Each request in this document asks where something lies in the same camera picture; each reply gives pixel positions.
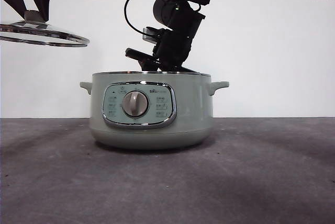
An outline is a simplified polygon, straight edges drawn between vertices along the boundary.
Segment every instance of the gray floor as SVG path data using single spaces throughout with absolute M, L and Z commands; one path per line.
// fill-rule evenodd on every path
M 2 224 L 335 223 L 335 118 L 216 119 L 160 152 L 101 146 L 87 119 L 1 124 Z

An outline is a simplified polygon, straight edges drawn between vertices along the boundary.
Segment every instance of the pot lid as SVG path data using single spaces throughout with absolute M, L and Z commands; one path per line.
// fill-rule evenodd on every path
M 0 40 L 57 47 L 85 47 L 90 42 L 63 29 L 30 20 L 1 23 Z

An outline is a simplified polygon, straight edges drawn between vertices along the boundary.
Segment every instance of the silver knob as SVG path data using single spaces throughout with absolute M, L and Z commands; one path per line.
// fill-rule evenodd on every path
M 122 101 L 122 108 L 131 117 L 139 117 L 148 109 L 148 99 L 141 92 L 132 91 L 126 94 Z

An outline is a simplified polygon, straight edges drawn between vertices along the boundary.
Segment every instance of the rice cooker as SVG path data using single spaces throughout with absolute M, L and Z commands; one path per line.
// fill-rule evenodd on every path
M 201 143 L 213 127 L 212 96 L 229 82 L 195 72 L 104 72 L 91 95 L 90 129 L 103 144 L 158 150 Z

